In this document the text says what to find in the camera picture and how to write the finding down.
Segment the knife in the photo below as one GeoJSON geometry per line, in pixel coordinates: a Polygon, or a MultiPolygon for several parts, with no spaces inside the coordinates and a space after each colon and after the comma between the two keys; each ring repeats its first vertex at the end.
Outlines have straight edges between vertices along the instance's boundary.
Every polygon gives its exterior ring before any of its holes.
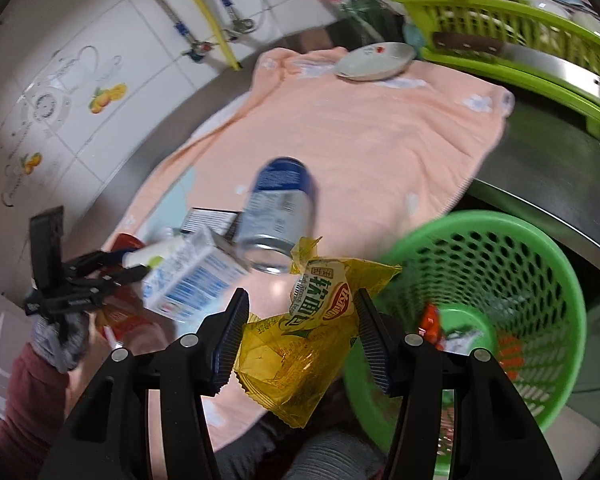
{"type": "Polygon", "coordinates": [[[600,76],[572,62],[552,56],[552,54],[475,34],[434,32],[432,39],[436,47],[444,50],[485,52],[538,72],[544,72],[577,88],[593,102],[600,104],[600,76]]]}

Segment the gloved hand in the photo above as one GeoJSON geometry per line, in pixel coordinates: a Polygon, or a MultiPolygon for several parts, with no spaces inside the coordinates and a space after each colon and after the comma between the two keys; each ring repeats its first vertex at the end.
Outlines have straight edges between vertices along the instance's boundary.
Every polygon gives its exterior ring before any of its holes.
{"type": "Polygon", "coordinates": [[[34,352],[61,374],[77,367],[89,343],[89,315],[85,312],[66,314],[68,336],[62,342],[57,323],[49,324],[43,317],[36,317],[30,341],[34,352]]]}

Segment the wooden knife handle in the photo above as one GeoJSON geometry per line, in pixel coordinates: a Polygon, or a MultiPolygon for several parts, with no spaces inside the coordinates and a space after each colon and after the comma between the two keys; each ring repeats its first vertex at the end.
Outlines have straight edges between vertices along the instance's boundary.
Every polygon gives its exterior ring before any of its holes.
{"type": "Polygon", "coordinates": [[[460,32],[434,32],[433,43],[436,47],[445,50],[473,50],[476,52],[486,52],[497,56],[504,42],[495,38],[486,36],[476,36],[475,34],[461,34],[460,32]]]}

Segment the silver screw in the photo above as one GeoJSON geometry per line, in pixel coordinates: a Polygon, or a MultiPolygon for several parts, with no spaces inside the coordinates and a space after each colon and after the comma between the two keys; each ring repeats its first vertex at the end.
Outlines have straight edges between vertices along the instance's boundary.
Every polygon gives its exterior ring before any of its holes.
{"type": "Polygon", "coordinates": [[[184,346],[184,348],[191,348],[198,344],[198,336],[195,334],[184,335],[180,339],[180,344],[184,346]]]}
{"type": "Polygon", "coordinates": [[[407,334],[404,336],[404,342],[409,346],[420,346],[422,338],[418,334],[407,334]]]}
{"type": "Polygon", "coordinates": [[[474,357],[478,359],[478,361],[482,361],[483,363],[485,363],[489,359],[491,359],[491,354],[487,352],[484,348],[478,348],[474,352],[474,357]]]}
{"type": "Polygon", "coordinates": [[[118,348],[117,350],[114,350],[113,353],[111,354],[111,358],[119,363],[120,361],[124,361],[126,359],[126,356],[129,355],[129,352],[126,348],[118,348]]]}

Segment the dish drying rack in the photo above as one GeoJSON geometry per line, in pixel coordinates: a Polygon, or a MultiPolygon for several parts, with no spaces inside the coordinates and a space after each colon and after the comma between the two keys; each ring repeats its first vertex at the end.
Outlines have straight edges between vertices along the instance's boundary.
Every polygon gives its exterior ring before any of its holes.
{"type": "Polygon", "coordinates": [[[560,16],[507,0],[395,0],[403,4],[427,41],[425,60],[493,78],[548,97],[586,118],[600,139],[600,99],[525,64],[472,50],[437,46],[436,32],[471,34],[521,45],[584,68],[600,78],[600,38],[560,16]]]}

